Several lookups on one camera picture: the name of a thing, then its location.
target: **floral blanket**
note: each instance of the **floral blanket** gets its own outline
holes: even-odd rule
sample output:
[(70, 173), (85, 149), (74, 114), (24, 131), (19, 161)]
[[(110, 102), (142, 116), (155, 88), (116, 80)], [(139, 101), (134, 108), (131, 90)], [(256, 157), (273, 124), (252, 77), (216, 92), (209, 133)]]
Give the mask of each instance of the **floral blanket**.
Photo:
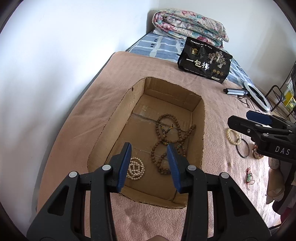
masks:
[(229, 41), (223, 24), (191, 11), (165, 8), (154, 14), (152, 24), (153, 33), (175, 39), (186, 40), (189, 36), (217, 48)]

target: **black bangle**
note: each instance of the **black bangle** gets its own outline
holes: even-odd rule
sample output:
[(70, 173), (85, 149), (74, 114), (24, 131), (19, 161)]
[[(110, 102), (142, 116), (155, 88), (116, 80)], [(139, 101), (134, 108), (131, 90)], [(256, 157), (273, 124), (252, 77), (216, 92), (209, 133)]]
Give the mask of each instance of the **black bangle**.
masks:
[(238, 153), (242, 158), (248, 158), (248, 157), (249, 157), (249, 154), (250, 154), (250, 147), (249, 147), (249, 144), (247, 143), (247, 141), (246, 141), (245, 139), (242, 139), (242, 138), (241, 138), (241, 140), (244, 141), (244, 142), (247, 144), (247, 146), (248, 146), (248, 150), (249, 150), (248, 155), (247, 155), (247, 156), (243, 156), (243, 155), (239, 152), (239, 149), (238, 149), (237, 145), (235, 145), (235, 148), (237, 149), (237, 153)]

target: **white wall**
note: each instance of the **white wall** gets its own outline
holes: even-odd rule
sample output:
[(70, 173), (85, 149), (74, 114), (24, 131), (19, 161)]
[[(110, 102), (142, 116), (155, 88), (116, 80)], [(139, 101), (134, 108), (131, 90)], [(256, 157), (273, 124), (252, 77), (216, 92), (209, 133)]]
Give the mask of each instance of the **white wall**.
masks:
[(157, 7), (158, 0), (25, 0), (4, 27), (0, 201), (23, 233), (67, 111), (113, 52), (146, 34)]
[(160, 0), (159, 7), (220, 21), (229, 36), (225, 49), (264, 91), (281, 86), (296, 60), (296, 33), (272, 0)]

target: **black package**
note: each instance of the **black package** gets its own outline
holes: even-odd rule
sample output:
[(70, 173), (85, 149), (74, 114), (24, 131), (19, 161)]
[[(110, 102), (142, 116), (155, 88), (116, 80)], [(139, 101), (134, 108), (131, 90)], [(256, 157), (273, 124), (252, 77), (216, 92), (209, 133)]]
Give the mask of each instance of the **black package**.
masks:
[(178, 67), (202, 77), (223, 83), (228, 76), (232, 56), (221, 49), (187, 37), (178, 59)]

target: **white ring light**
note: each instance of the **white ring light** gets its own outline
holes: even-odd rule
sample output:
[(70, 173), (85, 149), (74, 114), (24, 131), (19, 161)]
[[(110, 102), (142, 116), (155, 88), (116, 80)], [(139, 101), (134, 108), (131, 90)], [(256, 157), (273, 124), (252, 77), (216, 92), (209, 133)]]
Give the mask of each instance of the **white ring light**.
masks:
[[(261, 93), (261, 91), (259, 89), (257, 89), (254, 85), (252, 85), (251, 83), (245, 81), (244, 82), (244, 87), (245, 89), (250, 93), (251, 97), (254, 99), (254, 101), (256, 102), (256, 104), (260, 107), (261, 110), (263, 110), (264, 112), (269, 112), (270, 111), (270, 105), (267, 101), (267, 99), (265, 98), (265, 96)], [(263, 101), (262, 102), (258, 97), (257, 94), (259, 94), (262, 98)]]

